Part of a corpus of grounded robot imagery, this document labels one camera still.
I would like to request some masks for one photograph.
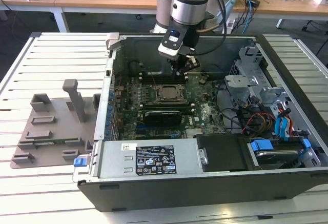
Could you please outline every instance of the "robotic arm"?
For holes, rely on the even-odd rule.
[[[232,8],[235,1],[228,0],[225,3],[219,0],[157,0],[155,29],[157,27],[162,29],[159,32],[166,31],[158,51],[171,63],[174,76],[200,66],[195,57],[199,34],[218,28],[223,22],[222,19],[226,18],[227,5]],[[221,24],[217,22],[216,26],[204,29],[208,22],[213,22],[213,19],[217,21],[220,17]]]

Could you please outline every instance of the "white slatted platform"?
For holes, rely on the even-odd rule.
[[[72,183],[71,165],[11,169],[9,160],[29,116],[31,95],[46,92],[53,98],[66,97],[60,84],[65,78],[78,79],[79,91],[84,96],[98,93],[107,59],[105,53],[99,51],[104,48],[105,39],[106,34],[101,33],[44,33],[40,38],[30,39],[0,84],[1,224],[328,223],[328,185],[315,187],[291,200],[101,213]],[[47,52],[54,47],[58,47],[57,52]],[[88,52],[78,51],[79,47],[87,47]],[[302,61],[302,64],[307,63],[306,58]],[[273,219],[258,220],[258,215],[272,215]]]
[[[328,71],[312,52],[300,41],[289,35],[266,35],[282,62],[290,71],[303,92],[328,124]],[[270,75],[281,86],[272,66]]]

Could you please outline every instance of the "power supply label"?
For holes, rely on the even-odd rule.
[[[176,174],[173,146],[136,147],[136,174]]]

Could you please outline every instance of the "motherboard chip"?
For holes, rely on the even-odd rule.
[[[175,86],[166,86],[162,88],[163,98],[177,99],[177,91]]]
[[[149,111],[145,113],[145,125],[151,127],[174,127],[181,124],[180,111]]]
[[[156,96],[158,103],[186,103],[183,95],[182,85],[162,85],[156,86]]]

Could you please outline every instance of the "blue clip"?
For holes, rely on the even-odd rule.
[[[283,138],[283,140],[287,141],[288,138],[286,137],[286,129],[288,125],[288,120],[283,117],[277,117],[276,123],[275,123],[275,134],[279,135],[279,137]]]
[[[307,149],[311,147],[311,143],[307,138],[303,139],[303,144],[304,144],[305,148],[307,148]]]
[[[281,123],[281,117],[278,116],[276,119],[276,123],[275,123],[275,134],[276,135],[279,135],[280,123]]]
[[[86,158],[76,158],[74,159],[73,163],[74,167],[86,167],[87,166],[87,159]]]
[[[281,128],[280,128],[280,134],[279,136],[281,138],[283,138],[283,140],[287,141],[288,138],[286,137],[286,128],[287,128],[287,125],[288,125],[288,120],[286,118],[283,118],[282,119],[282,124],[281,124]]]
[[[257,139],[251,142],[253,151],[270,151],[273,150],[273,146],[269,139]]]

